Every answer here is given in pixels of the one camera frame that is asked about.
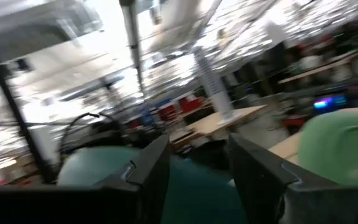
fluorescent light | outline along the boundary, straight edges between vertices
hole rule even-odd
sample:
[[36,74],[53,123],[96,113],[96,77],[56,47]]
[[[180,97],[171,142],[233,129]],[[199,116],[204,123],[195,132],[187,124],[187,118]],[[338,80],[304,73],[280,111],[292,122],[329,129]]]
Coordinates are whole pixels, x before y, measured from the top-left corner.
[[308,4],[310,0],[295,0],[296,3],[298,3],[300,6],[304,6],[305,4]]
[[16,163],[16,160],[15,159],[8,159],[8,160],[5,160],[5,161],[2,161],[0,162],[0,169],[3,169],[5,167],[9,167],[13,164]]
[[181,56],[183,54],[183,52],[181,51],[175,51],[174,53],[172,53],[175,56]]

blue object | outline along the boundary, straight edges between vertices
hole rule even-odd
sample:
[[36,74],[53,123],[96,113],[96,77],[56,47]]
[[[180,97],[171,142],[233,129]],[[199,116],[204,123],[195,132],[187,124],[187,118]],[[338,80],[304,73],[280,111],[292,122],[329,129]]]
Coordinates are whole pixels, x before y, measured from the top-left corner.
[[347,105],[347,100],[344,95],[320,98],[319,100],[315,101],[313,104],[315,110],[319,114],[343,109],[346,107],[346,105]]
[[144,109],[142,109],[141,119],[142,119],[143,126],[150,126],[150,125],[154,124],[155,121],[153,119],[153,115],[150,113],[148,106],[146,106]]
[[172,101],[171,98],[167,98],[167,99],[165,99],[165,100],[162,100],[162,101],[156,103],[156,104],[155,104],[155,107],[156,107],[156,108],[160,108],[160,107],[162,107],[163,105],[166,105],[166,104],[171,103],[171,101]]

floor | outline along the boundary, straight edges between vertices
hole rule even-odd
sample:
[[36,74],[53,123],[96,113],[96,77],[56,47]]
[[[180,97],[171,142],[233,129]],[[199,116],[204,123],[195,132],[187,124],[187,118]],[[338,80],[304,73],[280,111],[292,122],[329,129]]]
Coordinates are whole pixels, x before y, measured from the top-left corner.
[[[348,76],[346,69],[338,69],[336,76],[342,78]],[[273,111],[264,111],[259,114],[258,117],[252,121],[240,126],[238,132],[246,139],[253,141],[254,143],[269,149],[277,143],[283,141],[288,137],[287,132],[284,129],[274,129],[277,127],[277,122],[274,121],[272,113]],[[218,133],[215,135],[216,139],[227,138],[226,133]]]

metal pole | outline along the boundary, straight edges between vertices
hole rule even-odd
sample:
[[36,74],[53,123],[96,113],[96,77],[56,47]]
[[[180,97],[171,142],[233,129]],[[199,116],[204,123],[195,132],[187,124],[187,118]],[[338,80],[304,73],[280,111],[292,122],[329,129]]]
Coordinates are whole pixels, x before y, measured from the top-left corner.
[[5,75],[9,73],[6,68],[0,66],[0,86],[4,92],[5,98],[9,104],[9,107],[11,108],[13,115],[15,116],[17,122],[19,123],[19,127],[25,137],[25,140],[28,143],[29,149],[31,154],[33,155],[35,165],[37,166],[38,170],[40,171],[40,174],[42,176],[42,179],[45,184],[50,184],[55,180],[55,175],[51,169],[51,167],[42,159],[41,153],[37,148],[37,145],[31,136],[30,131],[27,129],[27,126],[25,125],[24,118],[21,114],[21,111],[19,107],[17,106],[12,93],[5,81]]
[[[34,123],[34,122],[30,122],[30,123],[26,123],[27,127],[32,127],[32,126],[66,126],[69,125],[69,122],[41,122],[41,123]],[[0,122],[0,127],[15,127],[18,126],[19,123],[17,121],[1,121]],[[74,124],[74,126],[89,126],[88,123],[84,124]]]

desk surface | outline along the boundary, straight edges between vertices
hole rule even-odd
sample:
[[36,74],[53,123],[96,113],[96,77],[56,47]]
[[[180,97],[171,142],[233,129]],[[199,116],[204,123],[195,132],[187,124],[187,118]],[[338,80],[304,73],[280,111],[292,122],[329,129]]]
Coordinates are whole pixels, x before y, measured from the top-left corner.
[[[358,108],[349,108],[349,109],[343,109],[340,111],[351,111],[358,113]],[[301,137],[301,132],[296,133],[286,140],[278,143],[277,145],[271,147],[269,151],[272,153],[290,161],[295,164],[298,163],[298,143],[299,139]]]
[[187,136],[177,142],[174,143],[175,146],[183,146],[184,144],[188,144],[190,141],[203,137],[210,136],[217,131],[223,130],[233,124],[240,123],[241,121],[247,119],[249,116],[257,113],[258,111],[264,109],[267,105],[263,106],[251,106],[248,108],[241,108],[234,110],[234,118],[231,122],[225,124],[219,124],[221,120],[221,116],[219,113],[213,113],[201,120],[194,122],[187,126],[189,129],[194,129],[194,133],[190,136]]
[[344,65],[346,63],[349,62],[350,59],[358,56],[358,52],[357,53],[353,53],[351,55],[349,55],[351,53],[346,53],[344,55],[340,55],[334,59],[338,59],[338,58],[342,58],[340,60],[337,60],[336,62],[331,62],[327,65],[323,65],[321,67],[318,67],[318,68],[315,68],[315,69],[312,69],[312,70],[309,70],[309,71],[306,71],[306,72],[303,72],[299,75],[295,75],[293,77],[290,77],[290,78],[286,78],[286,79],[283,79],[283,80],[280,80],[278,81],[279,84],[283,84],[283,83],[287,83],[287,82],[290,82],[292,80],[296,80],[296,79],[299,79],[299,78],[303,78],[303,77],[307,77],[309,75],[313,75],[315,73],[319,73],[319,72],[322,72],[322,71],[325,71],[325,70],[328,70],[330,68],[334,68],[334,67],[337,67],[337,66],[340,66],[340,65]]

